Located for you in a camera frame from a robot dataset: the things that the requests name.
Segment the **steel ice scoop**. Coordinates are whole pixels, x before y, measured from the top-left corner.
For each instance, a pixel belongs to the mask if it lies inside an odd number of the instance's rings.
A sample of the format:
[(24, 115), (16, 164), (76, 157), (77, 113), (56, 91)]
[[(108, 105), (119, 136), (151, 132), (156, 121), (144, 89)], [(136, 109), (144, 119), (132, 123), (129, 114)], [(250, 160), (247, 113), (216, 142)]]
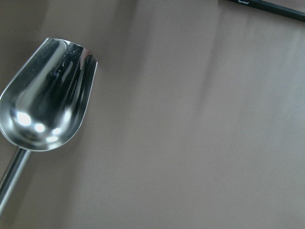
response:
[(17, 147), (0, 183), (5, 208), (33, 152), (63, 146), (79, 130), (97, 60), (86, 48), (47, 38), (0, 97), (0, 131)]

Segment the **black stand bar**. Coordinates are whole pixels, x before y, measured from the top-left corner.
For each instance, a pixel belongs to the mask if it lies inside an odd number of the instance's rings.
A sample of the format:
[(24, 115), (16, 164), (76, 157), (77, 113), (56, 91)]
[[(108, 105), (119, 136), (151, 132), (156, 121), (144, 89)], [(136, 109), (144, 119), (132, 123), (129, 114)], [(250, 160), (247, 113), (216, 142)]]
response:
[(293, 8), (289, 8), (283, 5), (271, 3), (265, 0), (230, 0), (230, 2), (237, 3), (239, 5), (263, 10), (272, 14), (287, 17), (293, 20), (305, 21), (305, 12), (299, 11)]

